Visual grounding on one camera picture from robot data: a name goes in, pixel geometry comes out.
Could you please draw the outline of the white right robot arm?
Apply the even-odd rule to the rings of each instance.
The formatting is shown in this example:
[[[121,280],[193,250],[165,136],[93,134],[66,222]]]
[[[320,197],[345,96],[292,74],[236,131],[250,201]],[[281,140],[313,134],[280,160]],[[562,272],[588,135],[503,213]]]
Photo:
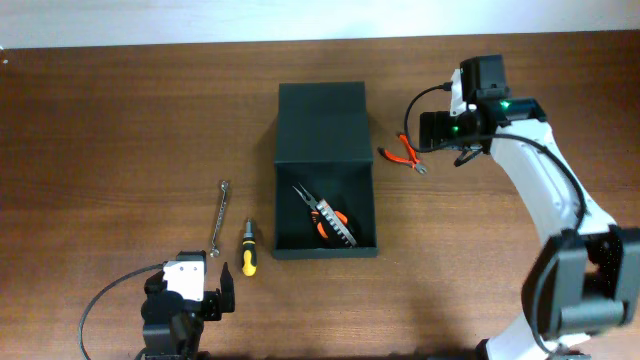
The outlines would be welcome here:
[[[514,98],[500,55],[466,59],[442,90],[447,112],[420,117],[419,152],[489,155],[507,174],[542,244],[521,289],[522,313],[482,340],[477,359],[581,359],[576,345],[630,324],[639,301],[639,231],[619,226],[561,154],[533,98]]]

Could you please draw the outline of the small red cutting pliers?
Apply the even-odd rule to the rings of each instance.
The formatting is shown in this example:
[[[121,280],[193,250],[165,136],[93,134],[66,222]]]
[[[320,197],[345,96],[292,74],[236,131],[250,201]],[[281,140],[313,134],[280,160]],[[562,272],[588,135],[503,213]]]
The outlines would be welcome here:
[[[419,174],[425,175],[427,173],[427,168],[421,162],[421,160],[419,159],[419,157],[417,155],[417,152],[409,144],[407,135],[404,134],[404,133],[397,133],[396,137],[398,138],[398,140],[405,147],[405,150],[407,152],[407,156],[406,157],[401,157],[401,156],[395,155],[395,154],[391,153],[389,150],[387,150],[384,147],[378,147],[377,148],[378,153],[384,159],[386,159],[386,160],[388,160],[390,162],[407,166],[407,167],[415,170]]]

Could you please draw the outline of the orange screwdriver bit holder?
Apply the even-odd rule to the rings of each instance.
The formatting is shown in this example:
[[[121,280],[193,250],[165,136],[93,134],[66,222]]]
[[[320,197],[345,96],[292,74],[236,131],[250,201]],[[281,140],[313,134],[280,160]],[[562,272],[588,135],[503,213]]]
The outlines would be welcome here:
[[[350,247],[357,247],[357,242],[352,233],[325,200],[321,200],[316,208],[341,240]]]

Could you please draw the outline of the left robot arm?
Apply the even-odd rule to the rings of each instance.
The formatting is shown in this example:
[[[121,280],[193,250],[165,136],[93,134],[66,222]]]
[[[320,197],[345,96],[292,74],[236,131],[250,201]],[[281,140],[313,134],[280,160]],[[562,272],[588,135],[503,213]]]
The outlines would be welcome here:
[[[202,260],[175,260],[147,279],[147,299],[141,306],[144,359],[205,359],[200,349],[208,322],[217,322],[235,311],[233,277],[222,267],[220,287],[206,291],[206,264]]]

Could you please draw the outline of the orange black long-nose pliers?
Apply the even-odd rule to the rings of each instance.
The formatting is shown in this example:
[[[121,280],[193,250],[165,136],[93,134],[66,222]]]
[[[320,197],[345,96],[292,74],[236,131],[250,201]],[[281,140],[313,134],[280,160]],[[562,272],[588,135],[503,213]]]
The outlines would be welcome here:
[[[294,191],[302,198],[303,202],[310,209],[310,217],[312,223],[314,225],[315,230],[320,235],[320,237],[332,248],[355,248],[348,246],[343,240],[341,240],[331,226],[327,223],[326,219],[319,213],[316,206],[321,200],[325,200],[328,204],[329,202],[324,199],[316,199],[306,188],[304,188],[301,184],[293,185],[292,188]],[[348,230],[352,233],[356,240],[355,231],[351,227],[351,223],[348,217],[339,210],[336,210],[334,207],[331,208],[337,213],[337,215],[341,218],[342,222],[346,225]]]

